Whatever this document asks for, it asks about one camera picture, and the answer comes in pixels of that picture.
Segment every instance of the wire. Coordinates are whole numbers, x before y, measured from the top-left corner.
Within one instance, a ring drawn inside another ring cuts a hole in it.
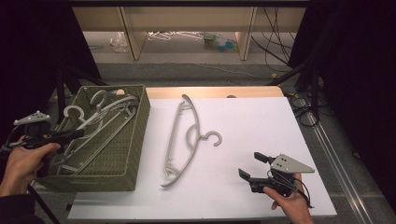
[[[15,127],[12,129],[11,133],[9,133],[8,138],[7,138],[7,140],[6,140],[6,144],[5,144],[6,147],[8,147],[9,142],[11,141],[12,136],[14,135],[14,133],[15,133],[20,127],[21,127],[21,125],[15,126]]]
[[[256,41],[256,39],[254,39],[253,36],[251,37],[251,39],[259,46],[260,49],[263,49],[266,53],[271,54],[272,56],[274,56],[275,58],[277,58],[278,60],[280,60],[283,64],[288,64],[288,62],[286,62],[286,61],[284,61],[283,59],[277,57],[273,52],[269,51],[269,50],[268,50],[268,47],[265,48],[265,47],[263,47],[262,45],[260,45],[260,44]]]
[[[305,183],[303,181],[301,181],[300,179],[297,179],[294,177],[294,180],[297,180],[298,182],[300,182],[303,187],[305,188],[306,194],[303,193],[301,190],[298,189],[298,193],[300,193],[306,200],[306,204],[308,205],[309,208],[313,208],[313,206],[311,205],[311,195],[309,195],[309,190],[306,187]]]
[[[282,45],[282,44],[277,43],[277,42],[275,42],[275,41],[273,41],[273,40],[270,40],[270,39],[264,34],[264,32],[262,32],[262,36],[264,36],[265,39],[267,39],[268,41],[270,41],[270,42],[273,43],[273,44],[276,44],[276,45],[279,45],[279,46],[283,46],[284,48],[287,48],[287,49],[291,49],[291,47],[289,47],[289,46]]]
[[[318,124],[318,122],[319,122],[319,116],[316,113],[314,113],[314,111],[312,110],[312,107],[309,106],[309,103],[308,103],[307,99],[304,98],[304,97],[295,98],[294,95],[291,96],[291,98],[289,100],[289,102],[291,104],[291,107],[293,107],[292,111],[293,111],[293,113],[295,115],[294,117],[297,118],[299,120],[300,124],[305,126],[305,127],[314,127],[314,126],[316,126]],[[303,102],[304,102],[303,105],[296,105],[295,102],[298,101],[298,100],[299,101],[303,100]],[[303,122],[304,115],[307,115],[308,113],[311,113],[314,116],[314,118],[315,118],[313,124],[307,124],[307,123]]]
[[[279,33],[279,26],[278,26],[278,24],[277,24],[277,12],[278,12],[278,7],[275,7],[275,20],[274,20],[274,24],[271,22],[271,19],[270,19],[270,17],[268,16],[268,13],[267,13],[267,10],[265,9],[265,7],[263,7],[263,9],[264,9],[264,12],[265,12],[265,16],[267,17],[267,20],[270,22],[271,29],[272,29],[272,33],[271,33],[271,36],[270,36],[270,41],[271,41],[271,38],[272,38],[273,34],[275,34],[277,40],[278,40],[279,43],[280,43],[280,46],[281,46],[283,55],[285,56],[286,60],[288,61],[288,60],[289,60],[289,54],[286,52],[285,48],[283,48],[282,40],[281,40],[281,38],[280,38],[280,33]]]
[[[40,207],[43,209],[43,211],[47,214],[49,219],[54,224],[61,223],[61,222],[59,222],[58,218],[55,215],[53,215],[52,211],[47,206],[47,204],[44,202],[44,200],[41,198],[41,196],[37,193],[37,191],[35,191],[35,189],[32,186],[30,186],[30,185],[27,186],[27,189],[28,189],[29,193],[31,193],[31,194],[33,194],[35,196],[35,200],[40,205]]]
[[[291,38],[293,39],[293,40],[296,40],[296,38],[291,34],[291,33],[289,33],[290,34],[290,36],[291,36]]]
[[[275,179],[273,179],[271,176],[268,175],[269,172],[275,173],[276,175],[280,176],[286,183],[276,181]],[[276,182],[277,184],[283,185],[283,186],[287,187],[288,189],[292,189],[293,191],[295,191],[295,189],[297,188],[285,176],[283,176],[279,172],[275,171],[274,169],[268,171],[267,175],[272,181]]]
[[[272,77],[258,77],[258,76],[254,76],[254,75],[251,75],[249,73],[244,73],[244,72],[234,72],[234,71],[226,70],[226,69],[216,67],[216,66],[202,65],[202,64],[198,64],[198,63],[193,63],[193,64],[195,64],[197,66],[201,66],[201,67],[206,67],[206,68],[215,68],[215,69],[219,69],[221,71],[233,73],[233,74],[242,74],[242,75],[246,75],[246,76],[250,76],[250,77],[257,77],[257,78],[272,78]]]
[[[272,67],[268,64],[268,62],[267,62],[267,50],[268,50],[268,46],[269,46],[269,45],[270,45],[270,42],[267,43],[267,47],[265,48],[265,49],[266,49],[265,54],[264,54],[265,64],[266,64],[267,67],[269,67],[270,69],[272,69],[272,70],[274,70],[274,71],[277,71],[277,72],[281,72],[281,71],[279,71],[279,70],[276,70],[276,69],[272,68]]]

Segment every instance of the plastic basket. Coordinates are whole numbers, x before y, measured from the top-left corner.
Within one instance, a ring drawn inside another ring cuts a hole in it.
[[[87,119],[96,112],[96,106],[91,105],[90,101],[98,91],[114,92],[118,90],[124,90],[125,95],[133,95],[138,99],[135,115],[125,121],[126,118],[122,114],[115,116],[119,112],[118,109],[106,113],[103,123],[108,122],[111,118],[113,120],[65,164],[70,167],[79,167],[92,154],[97,153],[100,146],[105,147],[79,174],[58,174],[59,166],[52,166],[49,176],[37,179],[42,186],[60,192],[134,190],[149,119],[150,104],[145,86],[83,86],[79,89],[72,105],[80,106],[85,114],[84,119]],[[125,97],[125,95],[109,94],[108,104]],[[81,121],[78,121],[77,110],[76,113],[72,112],[70,111],[69,117],[62,121],[58,128],[59,131],[76,129],[81,124]],[[113,138],[110,138],[109,136],[114,134],[123,122],[125,125]],[[94,130],[97,127],[94,125],[87,127],[86,135],[92,132],[89,130],[90,128]],[[83,140],[78,141],[73,145],[74,147],[78,147],[83,142]]]

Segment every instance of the human hand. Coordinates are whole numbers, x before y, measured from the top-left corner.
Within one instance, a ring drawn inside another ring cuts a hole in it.
[[[302,180],[301,174],[295,174],[294,177]],[[295,184],[297,184],[297,188],[301,192],[304,192],[301,182],[295,182]],[[293,192],[289,197],[285,198],[274,189],[264,187],[262,190],[270,198],[274,199],[271,208],[275,210],[278,206],[280,206],[285,215],[290,219],[293,224],[314,223],[314,220],[312,219],[311,214],[308,210],[308,204],[306,203],[303,195],[301,195],[300,193]]]
[[[36,178],[36,172],[44,165],[42,158],[50,156],[60,147],[56,143],[49,143],[36,149],[14,147],[9,154],[0,185],[0,197],[26,193],[27,186]]]

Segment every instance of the black cable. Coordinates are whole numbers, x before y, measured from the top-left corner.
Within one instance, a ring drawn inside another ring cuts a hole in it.
[[[273,52],[269,51],[268,49],[266,49],[265,47],[263,47],[262,45],[260,45],[252,36],[251,39],[259,46],[260,49],[263,49],[265,52],[271,54],[273,57],[277,58],[278,60],[280,60],[283,64],[288,64],[288,62],[284,61],[283,59],[279,58],[278,56],[276,56]]]
[[[321,105],[317,105],[318,113],[321,114],[321,115],[328,116],[328,117],[334,117],[334,113],[332,111],[330,111],[329,113],[325,113],[323,111],[320,111],[321,108],[329,108],[329,109],[331,109],[329,104],[327,103],[327,101],[325,99],[323,99],[323,98],[324,98],[324,95],[319,93],[318,94],[318,101],[321,103]]]
[[[279,43],[277,43],[277,42],[275,42],[275,41],[273,41],[273,40],[270,40],[270,39],[264,34],[264,32],[262,32],[262,36],[264,36],[264,38],[267,39],[268,41],[270,41],[272,44],[279,45],[279,46],[283,46],[284,48],[287,48],[287,49],[291,49],[291,47],[289,47],[289,46],[282,45],[282,44],[279,44]]]
[[[14,135],[14,133],[15,133],[20,127],[21,127],[21,125],[15,126],[15,127],[12,129],[11,133],[9,133],[8,138],[7,138],[7,140],[6,140],[6,143],[5,143],[5,146],[6,146],[6,147],[8,147],[9,142],[11,141],[12,136]]]
[[[291,33],[289,33],[290,34],[290,36],[291,36],[291,38],[293,39],[293,40],[296,40],[296,38],[291,34]]]
[[[304,104],[301,106],[297,106],[295,104],[295,101],[297,101],[297,100],[303,100]],[[316,113],[314,113],[313,108],[311,108],[311,106],[308,105],[308,101],[305,98],[301,98],[301,97],[291,98],[289,100],[289,102],[290,102],[291,106],[294,107],[292,109],[293,113],[294,114],[299,113],[299,114],[295,115],[295,118],[297,118],[299,120],[301,125],[303,125],[305,127],[314,127],[318,124],[319,116]],[[303,116],[306,115],[307,113],[311,113],[314,116],[315,120],[314,120],[313,124],[306,124],[303,122]]]
[[[306,200],[306,204],[308,205],[309,208],[313,208],[313,206],[311,205],[311,195],[309,195],[309,190],[306,187],[305,183],[303,181],[301,181],[300,179],[294,178],[294,180],[297,180],[298,182],[300,182],[303,187],[305,188],[306,194],[304,194],[301,190],[297,190],[297,192],[299,192]]]
[[[277,181],[277,180],[273,179],[271,176],[269,176],[268,174],[269,174],[270,172],[271,172],[271,173],[275,173],[275,174],[277,174],[278,176],[280,176],[280,177],[283,179],[284,183],[280,182],[280,180]],[[283,185],[284,187],[286,187],[286,188],[288,188],[288,189],[291,189],[291,190],[295,190],[295,189],[296,189],[296,187],[295,187],[291,182],[289,182],[289,180],[288,180],[285,176],[283,176],[283,175],[280,174],[279,172],[276,172],[276,171],[273,170],[273,169],[272,169],[272,170],[269,170],[269,171],[267,172],[267,176],[268,176],[268,178],[269,178],[270,180],[276,182],[276,183],[279,184],[279,185]]]
[[[268,50],[268,46],[269,46],[269,43],[270,43],[270,42],[268,42],[268,43],[267,43],[267,47],[264,48],[264,47],[262,47],[259,43],[257,43],[257,41],[256,41],[253,37],[252,37],[252,39],[253,39],[254,42],[256,42],[257,45],[259,45],[259,47],[261,47],[261,49],[265,50],[265,53],[264,53],[264,61],[265,61],[265,65],[266,65],[269,69],[274,70],[274,71],[276,71],[276,72],[288,72],[288,71],[277,70],[277,69],[271,67],[271,66],[268,64],[268,62],[267,62],[267,52],[271,52],[271,51]],[[285,62],[285,61],[283,61],[282,59],[280,59],[279,57],[275,56],[275,54],[272,54],[272,55],[273,55],[274,57],[276,57],[278,60],[280,60],[282,63],[284,63],[285,65],[287,65],[287,62]]]
[[[268,16],[268,13],[267,13],[265,7],[264,7],[263,9],[264,9],[265,16],[267,17],[267,20],[270,22],[270,25],[271,25],[271,29],[272,29],[271,37],[272,37],[272,34],[275,34],[277,40],[278,40],[279,43],[280,43],[280,46],[281,46],[283,55],[285,56],[286,60],[288,60],[289,54],[286,52],[285,48],[282,47],[283,44],[282,44],[282,40],[280,39],[279,26],[277,25],[277,11],[278,11],[278,7],[275,7],[275,20],[274,20],[274,24],[271,22],[271,19],[270,19],[270,17]]]
[[[27,186],[27,190],[29,191],[29,193],[35,196],[35,200],[38,202],[38,204],[41,206],[41,208],[44,210],[47,216],[51,219],[51,221],[54,224],[61,224],[61,222],[59,222],[58,218],[55,215],[53,215],[52,211],[49,209],[49,207],[46,205],[46,203],[40,197],[37,191],[35,191],[35,189],[30,185]]]
[[[274,30],[275,30],[275,34],[277,37],[277,40],[280,43],[280,48],[282,49],[283,55],[285,56],[286,60],[288,61],[290,56],[289,54],[286,52],[284,45],[282,44],[282,40],[280,38],[280,32],[279,32],[279,25],[277,24],[277,12],[278,12],[278,7],[275,7],[275,21],[274,21]]]

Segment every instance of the white table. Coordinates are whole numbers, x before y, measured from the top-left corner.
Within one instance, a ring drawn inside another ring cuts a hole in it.
[[[266,177],[267,163],[257,161],[258,151],[275,157],[284,153],[308,166],[316,165],[297,121],[284,97],[194,98],[201,133],[217,131],[220,146],[210,137],[200,141],[197,151],[179,180],[163,189],[163,164],[176,109],[182,98],[150,98],[150,115],[135,191],[78,193],[69,219],[89,221],[196,221],[247,220],[285,216],[271,210],[272,200],[252,193],[238,168],[252,177]],[[190,127],[193,116],[182,115],[178,127]],[[181,152],[184,135],[174,147]],[[318,171],[303,175],[311,194],[312,216],[334,216],[336,212]]]

